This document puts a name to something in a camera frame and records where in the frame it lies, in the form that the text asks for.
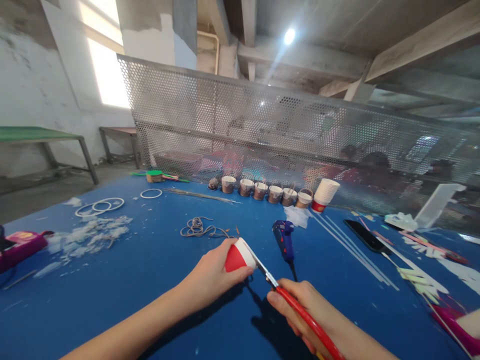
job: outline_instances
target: blue glue gun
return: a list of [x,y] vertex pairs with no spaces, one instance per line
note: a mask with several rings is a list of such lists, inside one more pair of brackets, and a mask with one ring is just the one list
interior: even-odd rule
[[288,265],[290,265],[294,280],[298,281],[294,267],[294,244],[292,243],[292,232],[294,231],[294,225],[291,221],[277,220],[273,223],[271,230],[275,235],[276,242],[281,251],[281,256],[288,263]]

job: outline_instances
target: metal table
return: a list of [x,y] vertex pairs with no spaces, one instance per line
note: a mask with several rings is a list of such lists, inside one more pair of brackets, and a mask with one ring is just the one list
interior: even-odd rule
[[[58,141],[78,140],[81,151],[85,157],[86,168],[58,162],[50,148],[49,143]],[[68,132],[47,129],[38,126],[0,126],[0,143],[7,144],[33,144],[39,143],[50,165],[49,172],[57,172],[64,169],[75,169],[89,172],[95,185],[99,183],[95,167],[90,158],[85,139],[81,135]]]
[[[166,191],[156,199],[139,197],[145,189],[167,187],[241,203]],[[203,254],[222,241],[207,236],[181,237],[180,229],[196,216],[213,219],[203,220],[204,224],[229,229],[232,235],[238,227],[276,278],[292,278],[272,234],[273,222],[285,218],[280,204],[243,198],[236,192],[212,192],[206,184],[150,184],[140,177],[126,177],[79,197],[84,203],[110,197],[125,199],[123,207],[99,217],[128,216],[133,219],[127,225],[129,231],[110,249],[85,254],[43,278],[30,277],[9,290],[0,289],[2,355],[6,359],[58,359],[178,284]],[[5,230],[7,234],[20,230],[71,232],[86,224],[74,215],[76,209],[58,204],[8,223]],[[346,233],[349,230],[343,220],[356,219],[350,211],[334,207],[328,207],[323,216],[329,216]],[[480,296],[435,259],[405,245],[397,231],[382,227],[381,218],[375,217],[375,222],[363,219],[372,231],[388,238],[405,257],[442,283],[467,311],[480,308]],[[461,241],[452,231],[435,232],[429,235],[432,240],[468,258],[470,267],[480,269],[478,245]],[[399,291],[380,283],[312,218],[307,229],[296,227],[292,234],[298,278],[310,281],[400,359],[467,359],[394,266],[382,255],[369,252],[353,234],[351,237]],[[17,266],[13,280],[59,257],[41,251]],[[404,266],[397,257],[392,259]],[[0,275],[0,283],[7,276]],[[265,296],[269,290],[263,276],[255,272],[248,286],[235,287],[214,305],[177,324],[147,354],[151,359],[225,359],[226,354],[229,359],[311,359],[301,339],[268,304]],[[237,346],[239,339],[245,346]]]
[[[121,134],[124,136],[128,136],[130,138],[131,148],[133,153],[119,155],[119,154],[110,152],[109,143],[107,141],[106,134],[117,134],[117,135]],[[135,166],[137,169],[140,169],[140,152],[139,152],[139,146],[137,142],[137,129],[135,127],[103,127],[101,126],[100,136],[101,136],[101,142],[103,143],[103,148],[105,149],[106,161],[109,164],[113,164],[113,160],[115,158],[125,159],[125,158],[130,158],[133,155],[133,158],[135,159]]]

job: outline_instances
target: plastic ring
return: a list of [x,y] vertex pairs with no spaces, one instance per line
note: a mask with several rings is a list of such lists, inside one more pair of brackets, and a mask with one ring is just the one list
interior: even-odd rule
[[[160,192],[157,196],[144,196],[144,193],[146,193],[147,191],[152,191],[152,190],[156,190],[158,192]],[[140,197],[141,198],[144,198],[144,199],[155,199],[155,198],[158,198],[160,195],[162,195],[162,190],[160,189],[147,189],[147,190],[143,190],[141,193],[140,193]]]
[[86,217],[89,217],[89,216],[97,216],[97,215],[101,215],[105,212],[105,210],[102,210],[102,211],[97,211],[97,212],[94,212],[93,214],[88,214],[88,215],[81,215],[80,214],[80,210],[82,209],[85,209],[89,206],[93,206],[95,203],[92,202],[91,204],[87,204],[87,205],[83,205],[82,207],[79,207],[76,211],[75,211],[75,215],[80,217],[80,218],[86,218]]
[[[97,204],[100,204],[100,203],[107,203],[107,204],[110,204],[107,200],[120,200],[121,201],[121,204],[120,205],[117,205],[116,207],[109,207],[108,209],[106,210],[97,210],[95,208],[95,205]],[[106,212],[106,211],[113,211],[113,210],[117,210],[118,208],[120,208],[123,204],[125,204],[125,200],[123,200],[121,197],[108,197],[106,199],[103,199],[103,200],[100,200],[100,201],[97,201],[97,202],[94,202],[93,205],[91,206],[91,208],[95,211],[103,211],[103,212]]]

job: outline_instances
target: blue table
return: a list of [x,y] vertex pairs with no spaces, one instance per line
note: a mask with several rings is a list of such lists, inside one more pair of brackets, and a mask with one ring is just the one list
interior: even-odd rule
[[[145,189],[172,186],[242,203],[168,192],[156,199],[133,199]],[[214,219],[212,224],[230,229],[232,235],[238,227],[275,277],[292,277],[271,230],[275,220],[285,218],[280,204],[242,198],[236,192],[212,193],[205,184],[149,184],[139,177],[127,177],[80,196],[84,203],[110,197],[125,199],[125,205],[100,218],[133,218],[129,233],[111,249],[86,254],[43,278],[30,277],[9,290],[0,289],[3,359],[57,359],[175,286],[204,253],[222,241],[207,236],[181,237],[180,229],[195,216]],[[71,232],[82,225],[75,210],[58,204],[13,221],[5,230],[7,234],[21,230]],[[356,219],[350,211],[333,207],[324,214],[345,232],[349,230],[342,220]],[[468,311],[480,308],[477,293],[436,260],[423,255],[422,260],[417,259],[419,255],[404,244],[398,232],[381,226],[379,217],[375,222],[364,221],[441,282]],[[470,260],[470,266],[480,269],[478,245],[456,240],[453,232],[436,233],[439,235],[430,237],[439,245],[462,254]],[[295,228],[293,233],[299,279],[310,281],[342,313],[401,359],[467,359],[393,265],[369,252],[356,237],[351,238],[400,291],[380,283],[314,219],[309,220],[306,230]],[[40,270],[55,259],[43,250],[19,264],[14,279]],[[396,256],[392,259],[404,267]],[[0,275],[0,283],[6,276],[8,273]],[[237,286],[211,307],[178,324],[146,355],[153,359],[311,359],[285,319],[266,301],[269,289],[256,272],[248,286]],[[244,346],[235,347],[239,338]]]

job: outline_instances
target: paper cup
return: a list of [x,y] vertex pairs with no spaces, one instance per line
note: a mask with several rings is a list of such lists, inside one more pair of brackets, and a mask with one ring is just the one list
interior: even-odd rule
[[295,206],[297,208],[306,209],[309,207],[311,202],[312,202],[312,195],[309,195],[306,192],[300,191],[298,193]]
[[276,185],[269,187],[268,202],[270,204],[278,204],[282,198],[282,188]]
[[324,203],[329,203],[332,201],[339,187],[340,184],[338,182],[324,178],[321,180],[320,185],[318,185],[313,198]]
[[237,181],[233,176],[224,176],[221,178],[221,191],[225,194],[231,194],[234,192],[234,185]]
[[267,192],[268,186],[263,182],[256,182],[253,190],[253,198],[258,201],[262,201]]
[[254,182],[249,179],[242,179],[240,180],[240,187],[238,188],[238,192],[241,196],[248,198],[250,193],[252,192],[252,188],[254,187]]
[[297,200],[297,192],[291,188],[284,188],[281,204],[283,206],[289,207],[294,204],[295,200]]
[[311,202],[311,209],[316,213],[323,213],[327,205],[330,204],[329,202],[325,202],[322,200],[318,200],[318,198],[314,197],[313,201]]
[[253,270],[257,268],[257,263],[245,244],[245,240],[239,237],[238,240],[230,246],[225,260],[225,271],[227,273],[245,266],[249,266],[253,268]]

